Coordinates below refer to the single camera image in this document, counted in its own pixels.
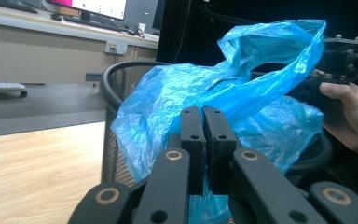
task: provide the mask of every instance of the wooden floor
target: wooden floor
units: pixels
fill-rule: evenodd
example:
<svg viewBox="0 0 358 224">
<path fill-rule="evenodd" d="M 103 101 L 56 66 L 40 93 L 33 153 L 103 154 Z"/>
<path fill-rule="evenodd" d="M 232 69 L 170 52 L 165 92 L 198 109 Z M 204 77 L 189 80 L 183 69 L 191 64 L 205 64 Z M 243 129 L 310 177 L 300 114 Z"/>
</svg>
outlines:
<svg viewBox="0 0 358 224">
<path fill-rule="evenodd" d="M 0 136 L 0 223 L 67 223 L 101 180 L 104 122 Z"/>
</svg>

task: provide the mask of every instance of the white desk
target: white desk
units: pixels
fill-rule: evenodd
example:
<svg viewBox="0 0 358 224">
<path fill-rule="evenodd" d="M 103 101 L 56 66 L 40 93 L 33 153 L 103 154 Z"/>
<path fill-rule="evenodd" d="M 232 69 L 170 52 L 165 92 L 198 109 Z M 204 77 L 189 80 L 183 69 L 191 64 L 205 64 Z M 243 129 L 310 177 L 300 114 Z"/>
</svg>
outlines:
<svg viewBox="0 0 358 224">
<path fill-rule="evenodd" d="M 156 59 L 156 38 L 0 7 L 0 82 L 84 82 L 86 74 L 101 74 L 114 63 L 115 56 L 103 52 L 106 41 L 129 45 L 119 62 Z"/>
</svg>

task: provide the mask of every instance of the blue plastic bag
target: blue plastic bag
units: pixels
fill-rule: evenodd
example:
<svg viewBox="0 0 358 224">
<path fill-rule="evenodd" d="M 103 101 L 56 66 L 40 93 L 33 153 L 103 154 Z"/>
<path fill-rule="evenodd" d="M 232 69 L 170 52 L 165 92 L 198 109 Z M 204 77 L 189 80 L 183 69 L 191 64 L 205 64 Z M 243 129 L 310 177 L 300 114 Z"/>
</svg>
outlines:
<svg viewBox="0 0 358 224">
<path fill-rule="evenodd" d="M 284 96 L 313 70 L 324 51 L 325 21 L 280 21 L 238 26 L 218 44 L 226 60 L 216 66 L 157 66 L 122 104 L 112 126 L 136 181 L 148 176 L 168 136 L 180 132 L 180 112 L 192 105 L 222 110 L 244 147 L 265 153 L 285 173 L 312 136 L 323 114 Z M 263 63 L 287 64 L 250 81 Z M 190 223 L 219 223 L 230 213 L 227 196 L 191 196 Z"/>
</svg>

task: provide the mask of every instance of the desk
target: desk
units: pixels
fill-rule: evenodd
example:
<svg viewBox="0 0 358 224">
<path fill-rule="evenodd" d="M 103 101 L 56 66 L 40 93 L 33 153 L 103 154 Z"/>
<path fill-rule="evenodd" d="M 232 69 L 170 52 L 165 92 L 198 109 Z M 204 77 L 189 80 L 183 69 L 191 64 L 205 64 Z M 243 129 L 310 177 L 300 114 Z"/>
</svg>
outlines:
<svg viewBox="0 0 358 224">
<path fill-rule="evenodd" d="M 0 82 L 81 83 L 87 73 L 101 74 L 115 56 L 103 52 L 106 41 L 128 44 L 119 62 L 155 61 L 157 38 L 54 21 L 38 14 L 0 7 Z"/>
<path fill-rule="evenodd" d="M 67 223 L 101 182 L 104 122 L 0 136 L 0 223 Z"/>
</svg>

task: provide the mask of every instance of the finger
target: finger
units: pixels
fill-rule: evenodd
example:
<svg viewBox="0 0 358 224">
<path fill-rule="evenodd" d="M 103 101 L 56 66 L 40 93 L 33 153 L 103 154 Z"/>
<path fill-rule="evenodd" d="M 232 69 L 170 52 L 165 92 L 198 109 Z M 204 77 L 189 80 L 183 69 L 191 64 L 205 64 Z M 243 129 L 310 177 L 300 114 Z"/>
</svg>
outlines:
<svg viewBox="0 0 358 224">
<path fill-rule="evenodd" d="M 339 85 L 334 83 L 322 83 L 319 87 L 320 92 L 332 99 L 341 100 L 345 108 L 358 110 L 358 87 L 353 85 Z"/>
</svg>

